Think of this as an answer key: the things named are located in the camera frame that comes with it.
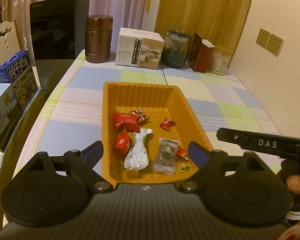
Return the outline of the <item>person's right hand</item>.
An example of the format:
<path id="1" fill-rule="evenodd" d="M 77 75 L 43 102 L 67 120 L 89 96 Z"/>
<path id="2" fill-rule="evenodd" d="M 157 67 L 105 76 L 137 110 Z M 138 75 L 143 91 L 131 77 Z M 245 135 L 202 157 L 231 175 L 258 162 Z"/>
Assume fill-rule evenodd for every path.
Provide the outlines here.
<path id="1" fill-rule="evenodd" d="M 287 179 L 287 187 L 295 194 L 300 194 L 300 175 L 293 175 Z"/>

